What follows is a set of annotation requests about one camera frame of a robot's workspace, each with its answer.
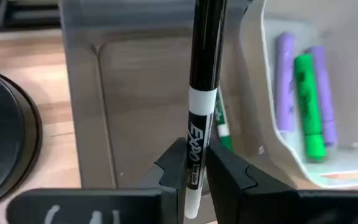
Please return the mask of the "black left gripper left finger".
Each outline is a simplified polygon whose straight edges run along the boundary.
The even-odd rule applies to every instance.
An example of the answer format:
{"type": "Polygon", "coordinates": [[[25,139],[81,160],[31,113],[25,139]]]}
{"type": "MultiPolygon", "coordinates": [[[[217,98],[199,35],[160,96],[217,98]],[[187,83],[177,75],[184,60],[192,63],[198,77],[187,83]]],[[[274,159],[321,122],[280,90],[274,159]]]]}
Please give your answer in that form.
{"type": "Polygon", "coordinates": [[[163,169],[160,224],[183,224],[186,194],[186,139],[178,138],[155,162],[163,169]]]}

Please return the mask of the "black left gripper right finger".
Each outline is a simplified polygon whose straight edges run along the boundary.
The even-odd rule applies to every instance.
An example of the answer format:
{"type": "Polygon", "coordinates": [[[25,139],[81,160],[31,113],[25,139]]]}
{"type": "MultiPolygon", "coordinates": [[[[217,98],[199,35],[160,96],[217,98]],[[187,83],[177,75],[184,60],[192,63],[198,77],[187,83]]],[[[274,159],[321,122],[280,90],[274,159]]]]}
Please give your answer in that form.
{"type": "Polygon", "coordinates": [[[219,142],[207,151],[207,176],[219,224],[295,224],[296,194],[219,142]]]}

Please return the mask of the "green Expo marker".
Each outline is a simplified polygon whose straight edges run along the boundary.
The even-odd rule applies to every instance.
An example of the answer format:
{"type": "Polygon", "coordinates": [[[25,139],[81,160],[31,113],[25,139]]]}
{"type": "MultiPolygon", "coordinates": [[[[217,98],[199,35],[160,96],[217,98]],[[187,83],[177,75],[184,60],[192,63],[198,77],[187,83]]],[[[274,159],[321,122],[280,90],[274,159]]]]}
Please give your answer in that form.
{"type": "Polygon", "coordinates": [[[217,90],[214,116],[220,143],[228,150],[233,152],[234,150],[232,147],[229,123],[227,121],[226,110],[224,107],[223,96],[220,88],[217,90]]]}

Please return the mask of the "black Expo marker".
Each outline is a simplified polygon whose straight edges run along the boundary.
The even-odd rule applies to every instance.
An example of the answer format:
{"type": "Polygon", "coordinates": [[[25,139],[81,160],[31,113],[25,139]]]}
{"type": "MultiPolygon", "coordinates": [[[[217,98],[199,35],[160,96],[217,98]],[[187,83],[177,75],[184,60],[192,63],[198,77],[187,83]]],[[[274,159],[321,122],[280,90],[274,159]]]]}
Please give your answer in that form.
{"type": "Polygon", "coordinates": [[[196,0],[191,50],[184,214],[198,215],[219,86],[227,0],[196,0]]]}

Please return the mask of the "green highlighter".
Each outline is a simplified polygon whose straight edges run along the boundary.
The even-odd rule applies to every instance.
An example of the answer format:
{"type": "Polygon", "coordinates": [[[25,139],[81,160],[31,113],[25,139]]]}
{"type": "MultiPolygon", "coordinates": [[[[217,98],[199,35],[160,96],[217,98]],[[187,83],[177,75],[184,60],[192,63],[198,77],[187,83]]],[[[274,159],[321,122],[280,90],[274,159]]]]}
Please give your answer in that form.
{"type": "Polygon", "coordinates": [[[312,55],[297,56],[294,69],[306,158],[309,161],[322,161],[326,157],[326,149],[312,55]]]}

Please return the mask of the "purple Sharpie highlighter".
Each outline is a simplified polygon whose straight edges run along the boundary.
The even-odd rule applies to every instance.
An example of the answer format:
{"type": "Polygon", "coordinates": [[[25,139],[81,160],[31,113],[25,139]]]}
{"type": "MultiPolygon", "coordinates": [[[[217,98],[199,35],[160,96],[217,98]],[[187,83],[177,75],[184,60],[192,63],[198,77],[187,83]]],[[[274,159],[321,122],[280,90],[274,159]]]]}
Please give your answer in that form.
{"type": "Polygon", "coordinates": [[[338,136],[324,47],[321,45],[312,46],[307,52],[313,56],[314,75],[318,87],[324,143],[327,146],[334,146],[338,143],[338,136]]]}
{"type": "Polygon", "coordinates": [[[276,39],[275,116],[280,131],[293,132],[293,46],[295,36],[284,32],[276,39]]]}

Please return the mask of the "dark grey plastic bin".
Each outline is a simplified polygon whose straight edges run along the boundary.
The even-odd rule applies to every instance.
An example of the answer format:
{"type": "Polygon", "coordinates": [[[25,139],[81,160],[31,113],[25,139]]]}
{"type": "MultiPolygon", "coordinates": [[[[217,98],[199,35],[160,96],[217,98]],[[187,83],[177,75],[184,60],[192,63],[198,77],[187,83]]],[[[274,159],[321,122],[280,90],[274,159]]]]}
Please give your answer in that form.
{"type": "Polygon", "coordinates": [[[186,136],[195,0],[60,0],[84,188],[134,186],[186,136]]]}

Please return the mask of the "beige plastic bin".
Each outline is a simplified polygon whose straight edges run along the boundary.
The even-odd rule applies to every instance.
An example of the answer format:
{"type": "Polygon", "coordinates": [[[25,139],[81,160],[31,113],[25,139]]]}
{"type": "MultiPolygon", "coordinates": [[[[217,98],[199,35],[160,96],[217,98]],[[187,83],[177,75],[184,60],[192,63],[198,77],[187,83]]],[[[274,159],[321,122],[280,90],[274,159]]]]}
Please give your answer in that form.
{"type": "Polygon", "coordinates": [[[300,188],[358,189],[358,0],[252,0],[241,20],[244,141],[251,163],[300,188]],[[324,47],[338,143],[322,161],[306,158],[293,69],[293,132],[275,116],[276,39],[295,36],[293,63],[324,47]]]}

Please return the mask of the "black desk lamp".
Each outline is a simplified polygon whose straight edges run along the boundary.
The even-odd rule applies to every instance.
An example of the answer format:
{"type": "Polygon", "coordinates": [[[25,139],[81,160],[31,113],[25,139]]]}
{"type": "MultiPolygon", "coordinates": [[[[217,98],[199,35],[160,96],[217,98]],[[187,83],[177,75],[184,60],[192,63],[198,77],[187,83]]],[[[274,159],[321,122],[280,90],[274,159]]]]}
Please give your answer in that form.
{"type": "Polygon", "coordinates": [[[0,201],[31,173],[42,138],[42,120],[33,99],[0,74],[0,201]]]}

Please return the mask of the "black aluminium table frame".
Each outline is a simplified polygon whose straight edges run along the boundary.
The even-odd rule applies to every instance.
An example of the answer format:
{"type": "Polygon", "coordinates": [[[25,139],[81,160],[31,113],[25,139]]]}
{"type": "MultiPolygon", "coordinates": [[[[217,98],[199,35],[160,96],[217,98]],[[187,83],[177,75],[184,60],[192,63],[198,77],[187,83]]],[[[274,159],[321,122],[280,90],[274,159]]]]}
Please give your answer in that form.
{"type": "Polygon", "coordinates": [[[60,26],[59,0],[0,0],[0,31],[60,26]]]}

